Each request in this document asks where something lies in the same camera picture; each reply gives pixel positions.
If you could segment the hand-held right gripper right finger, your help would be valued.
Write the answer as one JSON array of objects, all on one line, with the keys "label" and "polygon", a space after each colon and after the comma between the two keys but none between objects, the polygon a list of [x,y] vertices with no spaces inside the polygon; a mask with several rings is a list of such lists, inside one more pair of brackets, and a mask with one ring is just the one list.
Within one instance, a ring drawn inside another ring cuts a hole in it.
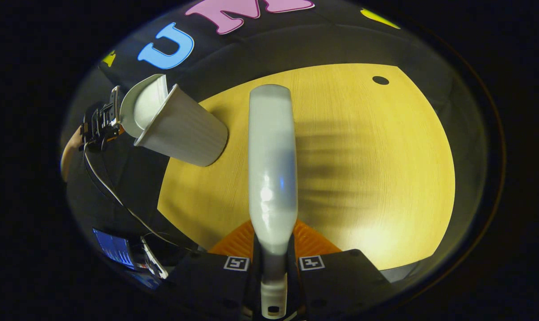
[{"label": "hand-held right gripper right finger", "polygon": [[287,253],[290,321],[357,321],[393,293],[361,250],[340,250],[297,220]]}]

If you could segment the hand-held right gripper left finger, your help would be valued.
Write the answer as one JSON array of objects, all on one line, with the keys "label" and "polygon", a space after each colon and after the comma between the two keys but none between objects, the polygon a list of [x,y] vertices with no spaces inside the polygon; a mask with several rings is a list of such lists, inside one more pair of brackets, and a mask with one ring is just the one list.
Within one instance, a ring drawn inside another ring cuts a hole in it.
[{"label": "hand-held right gripper left finger", "polygon": [[161,285],[178,321],[257,321],[261,250],[246,221],[211,250],[190,251]]}]

